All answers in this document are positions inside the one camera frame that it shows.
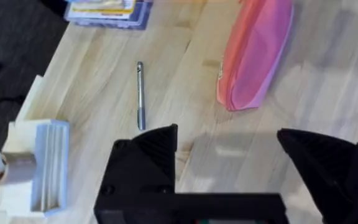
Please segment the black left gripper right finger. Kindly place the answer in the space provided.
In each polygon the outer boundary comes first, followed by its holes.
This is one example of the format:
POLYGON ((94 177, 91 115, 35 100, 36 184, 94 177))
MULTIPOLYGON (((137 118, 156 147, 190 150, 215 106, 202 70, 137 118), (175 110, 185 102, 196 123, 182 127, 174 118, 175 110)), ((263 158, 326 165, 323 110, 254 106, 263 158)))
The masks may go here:
POLYGON ((358 142, 309 131, 277 132, 323 223, 358 224, 358 142))

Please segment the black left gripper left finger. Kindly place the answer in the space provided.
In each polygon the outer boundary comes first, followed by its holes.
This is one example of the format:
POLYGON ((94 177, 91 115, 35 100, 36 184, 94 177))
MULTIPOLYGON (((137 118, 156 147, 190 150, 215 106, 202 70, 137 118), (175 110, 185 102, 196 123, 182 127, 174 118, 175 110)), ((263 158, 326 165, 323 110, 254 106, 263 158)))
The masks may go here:
POLYGON ((174 193, 177 144, 177 124, 115 141, 99 195, 174 193))

